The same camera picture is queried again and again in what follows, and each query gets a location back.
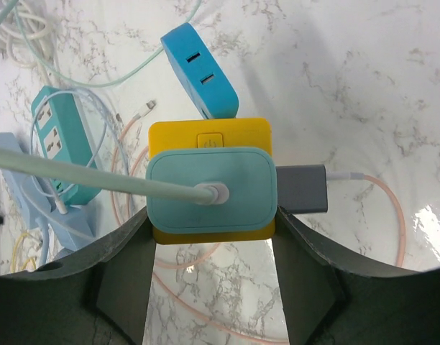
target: usb port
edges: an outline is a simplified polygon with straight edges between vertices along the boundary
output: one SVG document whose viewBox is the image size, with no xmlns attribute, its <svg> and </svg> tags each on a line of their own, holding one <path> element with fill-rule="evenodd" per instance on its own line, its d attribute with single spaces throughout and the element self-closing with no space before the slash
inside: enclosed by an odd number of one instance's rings
<svg viewBox="0 0 440 345">
<path fill-rule="evenodd" d="M 54 182 L 54 184 L 55 184 L 55 190 L 56 190 L 58 193 L 62 193 L 62 192 L 63 192 L 63 185 L 62 185 L 62 182 L 59 181 L 59 180 L 53 180 L 53 182 Z"/>
<path fill-rule="evenodd" d="M 201 56 L 201 54 L 199 52 L 197 52 L 196 54 L 188 57 L 186 60 L 188 61 L 188 63 L 190 63 L 193 60 L 196 60 L 197 58 L 199 58 Z"/>
<path fill-rule="evenodd" d="M 208 83 L 209 81 L 211 81 L 212 79 L 214 79 L 214 74 L 209 74 L 208 76 L 206 76 L 204 79 L 201 79 L 201 84 L 205 84 Z"/>
</svg>

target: orange cable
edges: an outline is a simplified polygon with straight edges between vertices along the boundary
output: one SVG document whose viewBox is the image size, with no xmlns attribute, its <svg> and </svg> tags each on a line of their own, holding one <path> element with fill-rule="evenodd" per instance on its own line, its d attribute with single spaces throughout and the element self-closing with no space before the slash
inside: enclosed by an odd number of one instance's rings
<svg viewBox="0 0 440 345">
<path fill-rule="evenodd" d="M 136 122 L 137 118 L 133 118 L 123 129 L 123 132 L 121 133 L 121 136 L 119 137 L 119 140 L 122 141 L 123 138 L 125 137 L 126 133 L 129 131 L 130 127 Z M 117 147 L 114 149 L 114 153 L 113 153 L 113 160 L 111 161 L 111 171 L 114 171 L 114 166 L 116 164 L 116 155 L 117 155 Z M 137 157 L 136 161 L 134 162 L 132 169 L 130 171 L 130 175 L 133 176 L 133 174 L 135 173 L 135 170 L 137 169 L 139 163 L 142 161 L 143 157 L 147 154 L 148 152 L 148 147 L 145 147 L 139 154 L 139 156 Z M 403 215 L 403 211 L 402 208 L 400 207 L 400 203 L 399 200 L 396 198 L 395 194 L 391 191 L 391 189 L 381 180 L 374 178 L 370 175 L 364 175 L 364 179 L 367 181 L 370 181 L 376 185 L 378 185 L 380 188 L 382 188 L 386 194 L 389 196 L 391 202 L 393 203 L 396 213 L 398 215 L 398 220 L 399 220 L 399 250 L 398 250 L 398 256 L 396 259 L 396 265 L 398 267 L 402 267 L 403 265 L 403 260 L 404 260 L 404 256 L 405 256 L 405 244 L 406 244 L 406 228 L 405 228 L 405 219 L 404 219 L 404 215 Z M 130 202 L 130 195 L 127 195 L 127 215 L 128 218 L 130 217 L 130 206 L 129 206 L 129 202 Z M 116 209 L 116 201 L 114 198 L 113 193 L 111 193 L 111 203 L 113 205 L 113 210 L 114 210 L 114 215 L 116 218 L 116 221 L 118 221 L 118 224 L 122 224 L 119 220 L 119 216 L 118 216 L 118 212 Z M 204 262 L 205 260 L 207 260 L 220 246 L 220 243 L 215 244 L 210 250 L 208 250 L 206 253 L 204 253 L 201 257 L 199 257 L 198 259 L 192 261 L 192 262 L 186 262 L 183 264 L 168 264 L 165 263 L 161 260 L 158 260 L 155 258 L 155 266 L 161 267 L 161 268 L 167 268 L 167 269 L 185 269 L 188 268 L 190 266 L 193 265 L 197 265 L 200 264 L 202 262 Z M 191 307 L 190 305 L 188 305 L 187 303 L 185 303 L 183 300 L 181 300 L 174 292 L 172 292 L 167 285 L 165 285 L 162 280 L 156 275 L 156 273 L 153 272 L 152 276 L 154 277 L 155 281 L 163 288 L 163 290 L 173 299 L 175 300 L 177 303 L 179 303 L 182 307 L 184 307 L 187 311 L 189 311 L 190 313 L 192 313 L 194 316 L 196 316 L 197 318 L 201 319 L 202 321 L 204 321 L 205 323 L 207 323 L 208 325 L 211 325 L 215 328 L 217 328 L 220 331 L 225 331 L 229 334 L 231 334 L 232 336 L 236 336 L 240 339 L 244 339 L 244 340 L 248 340 L 248 341 L 253 341 L 255 343 L 258 344 L 289 344 L 288 340 L 267 340 L 267 339 L 259 339 L 256 337 L 252 337 L 252 336 L 246 336 L 242 333 L 233 331 L 230 328 L 227 328 L 226 326 L 221 325 L 220 323 L 216 323 L 214 321 L 212 321 L 208 316 L 204 315 L 203 313 L 201 313 L 200 311 L 196 310 L 195 308 Z"/>
<path fill-rule="evenodd" d="M 395 212 L 398 215 L 399 220 L 399 249 L 398 249 L 398 256 L 396 258 L 395 265 L 398 267 L 402 267 L 404 263 L 404 256 L 405 256 L 405 245 L 407 242 L 407 229 L 405 228 L 405 218 L 404 213 L 402 212 L 402 208 L 400 207 L 399 200 L 396 198 L 393 191 L 378 178 L 374 178 L 370 175 L 364 175 L 364 180 L 370 181 L 383 189 L 386 194 L 390 197 L 391 202 L 394 205 Z"/>
<path fill-rule="evenodd" d="M 230 328 L 227 328 L 226 326 L 221 325 L 220 323 L 217 323 L 215 321 L 212 321 L 207 315 L 202 314 L 200 311 L 196 310 L 195 308 L 191 307 L 189 304 L 183 302 L 175 293 L 173 293 L 163 282 L 162 280 L 153 272 L 153 277 L 155 281 L 162 287 L 162 289 L 174 300 L 176 300 L 178 303 L 180 303 L 187 311 L 195 315 L 200 320 L 204 321 L 208 325 L 211 325 L 220 331 L 225 331 L 232 336 L 236 336 L 238 338 L 253 341 L 258 344 L 289 344 L 289 340 L 267 340 L 267 339 L 260 339 L 253 336 L 246 336 L 242 333 L 233 331 Z"/>
</svg>

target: white marble surface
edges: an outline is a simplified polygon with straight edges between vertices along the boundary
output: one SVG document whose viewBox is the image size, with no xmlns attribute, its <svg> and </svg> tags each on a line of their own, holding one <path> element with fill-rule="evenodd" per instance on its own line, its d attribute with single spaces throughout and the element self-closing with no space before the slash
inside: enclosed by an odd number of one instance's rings
<svg viewBox="0 0 440 345">
<path fill-rule="evenodd" d="M 92 83 L 127 73 L 194 2 L 52 1 L 47 13 L 57 25 L 61 70 Z M 193 24 L 235 87 L 239 116 L 271 122 L 278 165 L 323 162 L 328 170 L 383 179 L 406 217 L 404 266 L 440 266 L 440 0 L 211 0 L 203 2 Z M 0 131 L 27 141 L 29 105 L 40 87 L 36 73 L 0 59 Z M 151 123 L 200 118 L 164 55 L 126 83 L 98 92 L 119 113 L 117 129 L 156 100 L 127 141 L 133 158 L 146 145 Z M 94 114 L 86 118 L 99 123 Z M 104 169 L 112 148 L 107 138 Z M 0 209 L 7 220 L 0 229 L 4 274 L 24 225 L 1 176 Z M 90 209 L 99 236 L 116 227 L 108 193 Z M 330 183 L 329 212 L 301 218 L 355 251 L 394 262 L 394 210 L 369 183 Z M 209 246 L 158 247 L 157 255 L 187 262 Z M 203 264 L 155 271 L 182 300 L 214 320 L 245 334 L 285 339 L 269 242 L 222 244 Z M 147 318 L 145 344 L 251 344 L 207 326 L 156 282 Z"/>
</svg>

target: wall charger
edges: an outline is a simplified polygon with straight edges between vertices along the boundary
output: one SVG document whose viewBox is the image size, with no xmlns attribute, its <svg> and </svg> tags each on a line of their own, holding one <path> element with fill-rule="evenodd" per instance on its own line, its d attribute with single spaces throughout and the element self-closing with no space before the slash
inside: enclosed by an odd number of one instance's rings
<svg viewBox="0 0 440 345">
<path fill-rule="evenodd" d="M 32 102 L 32 115 L 40 109 L 36 129 L 44 156 L 58 162 L 87 165 L 92 158 L 92 150 L 81 121 L 73 95 L 60 94 L 46 104 L 44 98 L 59 91 L 44 86 Z M 52 186 L 62 193 L 70 183 L 52 180 Z M 100 192 L 100 189 L 75 185 L 60 196 L 66 205 L 86 205 Z"/>
<path fill-rule="evenodd" d="M 185 23 L 161 38 L 169 62 L 205 119 L 236 117 L 239 99 L 198 33 Z"/>
</svg>

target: teal power strip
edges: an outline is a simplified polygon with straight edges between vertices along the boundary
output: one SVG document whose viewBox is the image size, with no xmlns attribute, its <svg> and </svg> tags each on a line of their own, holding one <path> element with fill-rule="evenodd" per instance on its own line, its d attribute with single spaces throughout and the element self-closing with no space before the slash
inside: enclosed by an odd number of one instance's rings
<svg viewBox="0 0 440 345">
<path fill-rule="evenodd" d="M 73 95 L 61 94 L 51 98 L 44 106 L 41 104 L 56 91 L 59 90 L 44 86 L 32 102 L 32 116 L 42 106 L 36 123 L 42 153 L 50 160 L 87 165 L 92 158 L 92 150 Z M 96 169 L 96 163 L 93 162 L 90 167 Z M 52 185 L 61 193 L 70 183 L 52 180 Z M 86 205 L 99 192 L 96 188 L 75 185 L 61 198 L 66 205 Z"/>
</svg>

